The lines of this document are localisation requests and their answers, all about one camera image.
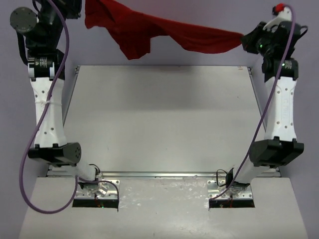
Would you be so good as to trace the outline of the red t-shirt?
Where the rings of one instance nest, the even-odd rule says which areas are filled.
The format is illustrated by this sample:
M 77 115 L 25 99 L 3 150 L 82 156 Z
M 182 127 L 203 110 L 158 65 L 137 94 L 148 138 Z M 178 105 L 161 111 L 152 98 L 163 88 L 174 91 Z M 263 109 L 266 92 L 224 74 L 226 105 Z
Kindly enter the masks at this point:
M 115 0 L 87 0 L 85 26 L 102 27 L 128 60 L 151 52 L 151 40 L 169 36 L 187 51 L 204 54 L 228 52 L 241 44 L 243 34 L 168 20 L 134 11 Z

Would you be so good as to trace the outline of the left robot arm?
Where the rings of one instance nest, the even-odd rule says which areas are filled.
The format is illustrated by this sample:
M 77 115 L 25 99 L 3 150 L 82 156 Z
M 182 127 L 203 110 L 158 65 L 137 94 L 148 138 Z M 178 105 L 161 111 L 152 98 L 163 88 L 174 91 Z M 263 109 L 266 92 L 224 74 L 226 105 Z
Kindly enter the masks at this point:
M 40 9 L 19 7 L 10 15 L 18 47 L 33 89 L 36 132 L 26 153 L 30 159 L 62 167 L 71 175 L 94 181 L 97 168 L 81 161 L 79 143 L 69 143 L 64 134 L 62 91 L 69 48 L 67 19 L 80 17 L 80 0 L 33 1 Z

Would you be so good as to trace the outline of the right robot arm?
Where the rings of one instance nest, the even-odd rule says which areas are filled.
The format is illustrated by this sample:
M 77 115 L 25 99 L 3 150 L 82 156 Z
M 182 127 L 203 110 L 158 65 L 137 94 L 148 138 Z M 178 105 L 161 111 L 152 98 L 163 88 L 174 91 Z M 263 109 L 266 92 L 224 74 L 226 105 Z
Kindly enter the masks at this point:
M 304 151 L 294 129 L 294 91 L 298 62 L 291 57 L 307 26 L 281 21 L 271 26 L 260 22 L 241 38 L 243 49 L 263 57 L 262 72 L 269 93 L 262 119 L 267 121 L 263 140 L 253 140 L 244 163 L 226 174 L 226 188 L 244 191 L 261 173 L 286 166 Z

